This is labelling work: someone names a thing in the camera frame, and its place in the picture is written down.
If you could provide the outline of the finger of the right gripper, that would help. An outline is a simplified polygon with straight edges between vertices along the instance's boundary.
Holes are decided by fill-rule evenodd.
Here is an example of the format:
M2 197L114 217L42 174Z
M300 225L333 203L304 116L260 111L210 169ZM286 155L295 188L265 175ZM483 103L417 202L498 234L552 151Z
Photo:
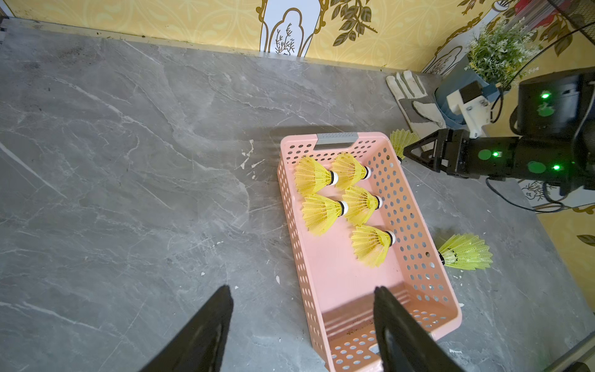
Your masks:
M431 152L422 152L420 155L416 155L415 153L405 151L404 156L431 171L439 171L439 163L436 162Z
M423 137L413 132L407 133L402 146L404 157L411 159L418 157L425 161L436 160L435 151L438 134L438 130Z

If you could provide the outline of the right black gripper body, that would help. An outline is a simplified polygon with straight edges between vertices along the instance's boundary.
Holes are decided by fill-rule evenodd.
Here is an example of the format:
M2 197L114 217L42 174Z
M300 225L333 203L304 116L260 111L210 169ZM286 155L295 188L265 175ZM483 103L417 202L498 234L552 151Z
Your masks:
M511 177L518 136L478 137L466 130L439 130L432 153L432 170L458 178Z

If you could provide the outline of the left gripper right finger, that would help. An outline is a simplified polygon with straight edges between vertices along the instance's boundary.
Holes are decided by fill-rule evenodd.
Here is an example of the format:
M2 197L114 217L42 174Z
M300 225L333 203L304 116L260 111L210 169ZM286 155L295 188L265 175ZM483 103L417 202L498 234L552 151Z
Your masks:
M461 371L388 288L374 290L373 321L385 371Z

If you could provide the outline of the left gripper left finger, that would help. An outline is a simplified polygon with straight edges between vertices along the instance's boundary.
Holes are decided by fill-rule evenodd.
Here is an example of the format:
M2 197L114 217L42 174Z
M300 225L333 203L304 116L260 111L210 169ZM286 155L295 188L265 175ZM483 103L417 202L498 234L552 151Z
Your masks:
M219 371L233 306L230 287L221 286L141 371Z

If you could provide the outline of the yellow shuttlecock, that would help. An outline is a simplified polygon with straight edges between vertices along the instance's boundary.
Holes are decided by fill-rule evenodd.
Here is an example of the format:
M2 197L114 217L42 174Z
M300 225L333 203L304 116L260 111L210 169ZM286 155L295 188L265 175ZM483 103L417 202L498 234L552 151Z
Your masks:
M443 265L464 271L485 270L493 263L493 254L485 241L477 235L457 234L438 249Z
M345 201L333 200L318 194L305 196L302 204L305 226L317 237L325 234L349 209Z
M317 194L326 186L336 185L339 175L319 164L312 157L304 157L297 163L294 172L297 191L302 196Z
M362 165L350 153L339 154L333 161L331 170L339 176L336 184L339 190L346 190L359 181L367 180L372 172L370 167Z
M399 159L404 159L404 149L420 140L420 137L409 130L395 130L390 134L390 143Z
M354 228L351 241L357 260L369 268L377 268L386 260L396 236L392 231L361 225Z
M383 205L380 196L372 195L365 188L358 186L347 188L343 201L349 206L345 217L354 226L365 225L373 213Z

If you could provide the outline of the pink perforated storage basket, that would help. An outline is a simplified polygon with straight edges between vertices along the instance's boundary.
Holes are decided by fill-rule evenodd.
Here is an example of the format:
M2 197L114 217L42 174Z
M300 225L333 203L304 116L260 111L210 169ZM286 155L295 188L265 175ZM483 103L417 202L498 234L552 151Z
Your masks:
M306 158L330 168L343 153L366 169L359 187L371 216L354 224L338 215L324 234L315 235L303 217L295 169ZM460 327L460 305L398 156L383 133L286 136L277 176L311 344L328 370L381 370L373 322L373 293L380 286L432 339Z

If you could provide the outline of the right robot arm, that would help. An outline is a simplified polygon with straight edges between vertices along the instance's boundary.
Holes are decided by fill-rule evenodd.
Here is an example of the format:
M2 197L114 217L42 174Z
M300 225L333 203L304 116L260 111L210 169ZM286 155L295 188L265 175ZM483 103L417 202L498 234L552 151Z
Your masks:
M562 196L594 188L594 69L524 80L511 114L514 136L475 137L442 129L405 147L404 156L458 178L517 178L558 186Z

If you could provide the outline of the grey white work glove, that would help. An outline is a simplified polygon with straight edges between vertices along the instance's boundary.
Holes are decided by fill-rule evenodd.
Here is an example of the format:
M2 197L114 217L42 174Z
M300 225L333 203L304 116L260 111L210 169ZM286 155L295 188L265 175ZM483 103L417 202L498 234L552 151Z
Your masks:
M435 99L418 75L398 72L387 76L386 82L411 131L420 139L447 127Z

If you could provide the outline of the green plant in blue pot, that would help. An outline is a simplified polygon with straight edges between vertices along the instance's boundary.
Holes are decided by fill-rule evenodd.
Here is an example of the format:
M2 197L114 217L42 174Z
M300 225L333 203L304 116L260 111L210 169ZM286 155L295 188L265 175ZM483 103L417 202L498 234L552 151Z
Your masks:
M449 128L463 128L463 116L450 111L447 96L471 82L479 82L487 89L488 102L497 101L500 92L496 84L508 91L511 79L540 51L535 43L537 34L536 29L521 22L509 26L500 21L492 29L484 27L479 36L472 38L466 57L435 90L436 104Z

